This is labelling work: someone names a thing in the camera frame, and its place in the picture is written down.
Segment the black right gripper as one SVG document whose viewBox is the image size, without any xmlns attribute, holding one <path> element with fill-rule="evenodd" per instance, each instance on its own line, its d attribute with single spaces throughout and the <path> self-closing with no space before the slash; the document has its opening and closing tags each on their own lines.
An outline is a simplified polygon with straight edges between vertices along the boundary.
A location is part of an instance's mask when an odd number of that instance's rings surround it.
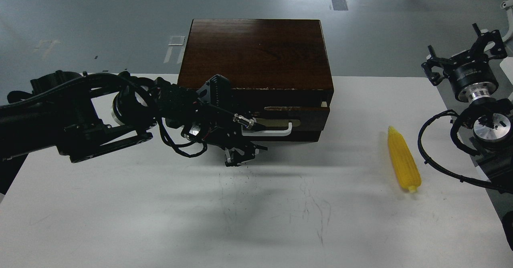
<svg viewBox="0 0 513 268">
<path fill-rule="evenodd" d="M 456 100 L 468 100 L 469 86 L 478 85 L 493 94 L 499 84 L 491 67 L 490 60 L 507 57 L 504 42 L 498 30 L 482 32 L 476 23 L 472 24 L 477 35 L 471 48 L 450 58 L 436 55 L 434 47 L 428 45 L 429 55 L 421 68 L 433 86 L 449 80 Z"/>
</svg>

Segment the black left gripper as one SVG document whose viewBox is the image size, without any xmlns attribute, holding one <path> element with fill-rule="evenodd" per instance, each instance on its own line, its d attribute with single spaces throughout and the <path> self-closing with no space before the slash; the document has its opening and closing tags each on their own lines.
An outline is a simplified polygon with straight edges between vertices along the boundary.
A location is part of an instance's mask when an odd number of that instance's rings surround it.
<svg viewBox="0 0 513 268">
<path fill-rule="evenodd" d="M 249 113 L 244 113 L 232 92 L 228 78 L 216 74 L 193 89 L 181 85 L 187 98 L 181 136 L 187 140 L 181 147 L 194 143 L 213 145 L 224 149 L 226 167 L 238 167 L 255 159 L 267 146 L 251 142 L 242 135 L 242 129 L 265 131 Z"/>
</svg>

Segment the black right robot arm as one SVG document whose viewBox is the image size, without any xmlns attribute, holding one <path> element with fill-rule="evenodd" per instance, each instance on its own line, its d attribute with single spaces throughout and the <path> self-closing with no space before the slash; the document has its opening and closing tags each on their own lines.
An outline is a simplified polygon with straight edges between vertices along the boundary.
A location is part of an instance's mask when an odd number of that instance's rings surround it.
<svg viewBox="0 0 513 268">
<path fill-rule="evenodd" d="M 482 30 L 476 23 L 472 27 L 477 35 L 475 42 L 449 58 L 437 56 L 434 48 L 428 46 L 429 54 L 421 64 L 426 78 L 433 86 L 447 80 L 455 100 L 466 103 L 467 108 L 460 113 L 448 109 L 429 118 L 422 125 L 416 144 L 425 164 L 436 171 L 461 183 L 511 195 L 512 100 L 493 97 L 499 82 L 489 65 L 491 60 L 506 59 L 507 51 L 499 30 Z M 453 118 L 449 136 L 454 146 L 476 160 L 485 180 L 449 171 L 425 151 L 422 137 L 427 127 L 445 116 Z"/>
</svg>

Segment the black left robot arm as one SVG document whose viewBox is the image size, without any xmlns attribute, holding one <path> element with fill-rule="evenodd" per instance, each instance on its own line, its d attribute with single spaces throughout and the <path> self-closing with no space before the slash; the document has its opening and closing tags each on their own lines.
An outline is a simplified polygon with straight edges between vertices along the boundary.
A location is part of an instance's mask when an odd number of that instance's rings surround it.
<svg viewBox="0 0 513 268">
<path fill-rule="evenodd" d="M 178 155 L 196 158 L 217 146 L 227 167 L 254 159 L 262 148 L 242 132 L 266 126 L 236 101 L 221 75 L 196 91 L 127 71 L 55 71 L 30 83 L 30 93 L 11 91 L 0 108 L 2 195 L 31 152 L 54 146 L 78 163 L 147 142 L 155 126 Z"/>
</svg>

